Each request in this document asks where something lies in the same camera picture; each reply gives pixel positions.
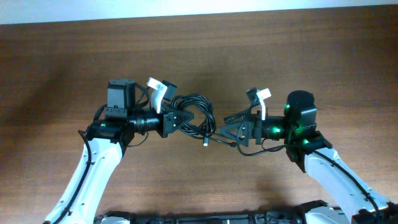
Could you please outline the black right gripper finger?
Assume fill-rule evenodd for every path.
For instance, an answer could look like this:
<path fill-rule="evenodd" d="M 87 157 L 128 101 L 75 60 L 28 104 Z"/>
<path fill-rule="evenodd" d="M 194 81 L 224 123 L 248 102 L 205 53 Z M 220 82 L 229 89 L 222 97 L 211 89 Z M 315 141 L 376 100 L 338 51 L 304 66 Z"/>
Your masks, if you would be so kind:
<path fill-rule="evenodd" d="M 227 124 L 219 129 L 220 134 L 224 137 L 236 141 L 239 144 L 244 144 L 246 140 L 245 133 L 245 124 L 244 122 L 237 122 L 232 124 Z"/>
<path fill-rule="evenodd" d="M 252 109 L 248 108 L 246 110 L 240 111 L 238 113 L 229 115 L 224 118 L 224 123 L 239 123 L 248 119 L 251 114 Z"/>

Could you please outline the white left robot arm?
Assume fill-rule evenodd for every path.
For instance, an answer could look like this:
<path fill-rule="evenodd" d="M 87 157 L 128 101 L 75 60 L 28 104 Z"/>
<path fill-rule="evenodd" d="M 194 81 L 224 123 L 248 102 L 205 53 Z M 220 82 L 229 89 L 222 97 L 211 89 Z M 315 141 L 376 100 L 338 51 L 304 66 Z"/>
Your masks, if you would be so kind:
<path fill-rule="evenodd" d="M 150 78 L 147 87 L 130 79 L 110 80 L 107 102 L 85 131 L 83 152 L 63 195 L 46 223 L 93 223 L 111 174 L 136 133 L 167 136 L 194 118 L 193 113 L 166 105 L 177 87 Z"/>

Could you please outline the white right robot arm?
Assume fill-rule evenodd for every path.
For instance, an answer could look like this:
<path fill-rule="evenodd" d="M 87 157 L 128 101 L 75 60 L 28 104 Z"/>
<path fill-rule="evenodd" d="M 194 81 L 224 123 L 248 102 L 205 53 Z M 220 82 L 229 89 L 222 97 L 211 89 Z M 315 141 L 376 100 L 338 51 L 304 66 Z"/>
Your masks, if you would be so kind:
<path fill-rule="evenodd" d="M 312 93 L 296 90 L 287 96 L 283 116 L 270 116 L 265 104 L 267 89 L 248 90 L 250 108 L 224 118 L 220 134 L 247 147 L 254 139 L 283 140 L 283 145 L 262 148 L 256 154 L 285 149 L 291 162 L 316 180 L 338 204 L 333 208 L 322 200 L 303 203 L 291 213 L 292 223 L 397 223 L 397 204 L 373 190 L 342 160 L 315 122 L 317 107 Z M 261 106 L 253 114 L 252 108 Z"/>

